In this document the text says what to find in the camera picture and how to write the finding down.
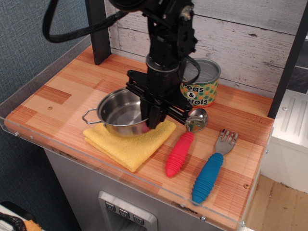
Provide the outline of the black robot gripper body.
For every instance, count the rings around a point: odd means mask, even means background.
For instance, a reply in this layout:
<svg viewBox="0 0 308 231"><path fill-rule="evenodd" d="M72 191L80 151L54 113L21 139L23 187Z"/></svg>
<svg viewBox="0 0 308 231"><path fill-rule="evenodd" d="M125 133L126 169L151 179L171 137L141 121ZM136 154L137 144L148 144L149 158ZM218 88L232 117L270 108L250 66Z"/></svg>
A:
<svg viewBox="0 0 308 231"><path fill-rule="evenodd" d="M180 123L186 122L192 106L180 91L185 62L171 70L155 70L148 66L147 73L129 70L127 89L137 96L145 96L151 105L157 105L166 110L170 116Z"/></svg>

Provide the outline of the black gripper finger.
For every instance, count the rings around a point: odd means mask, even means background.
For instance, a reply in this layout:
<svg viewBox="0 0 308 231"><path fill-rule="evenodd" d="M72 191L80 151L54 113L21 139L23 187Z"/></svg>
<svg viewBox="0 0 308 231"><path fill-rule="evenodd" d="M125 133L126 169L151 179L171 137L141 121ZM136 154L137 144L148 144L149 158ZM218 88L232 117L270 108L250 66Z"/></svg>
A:
<svg viewBox="0 0 308 231"><path fill-rule="evenodd" d="M140 110L141 110L141 118L142 119L148 119L149 118L149 112L151 109L150 101L145 97L140 97Z"/></svg>
<svg viewBox="0 0 308 231"><path fill-rule="evenodd" d="M157 125L166 118L166 110L157 105L151 105L147 114L147 126L149 129L156 129Z"/></svg>

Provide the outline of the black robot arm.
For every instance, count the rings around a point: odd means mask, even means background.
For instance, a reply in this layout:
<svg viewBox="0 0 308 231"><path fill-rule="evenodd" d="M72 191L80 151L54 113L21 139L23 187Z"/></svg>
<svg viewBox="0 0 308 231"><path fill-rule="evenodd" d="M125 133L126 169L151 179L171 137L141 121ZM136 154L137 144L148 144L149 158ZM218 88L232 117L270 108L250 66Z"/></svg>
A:
<svg viewBox="0 0 308 231"><path fill-rule="evenodd" d="M141 117L155 129L166 116L184 124L192 106L181 94L186 62L200 66L189 56L198 42L194 36L190 0L113 0L120 14L141 11L147 17L150 38L147 72L129 70L127 89L140 97Z"/></svg>

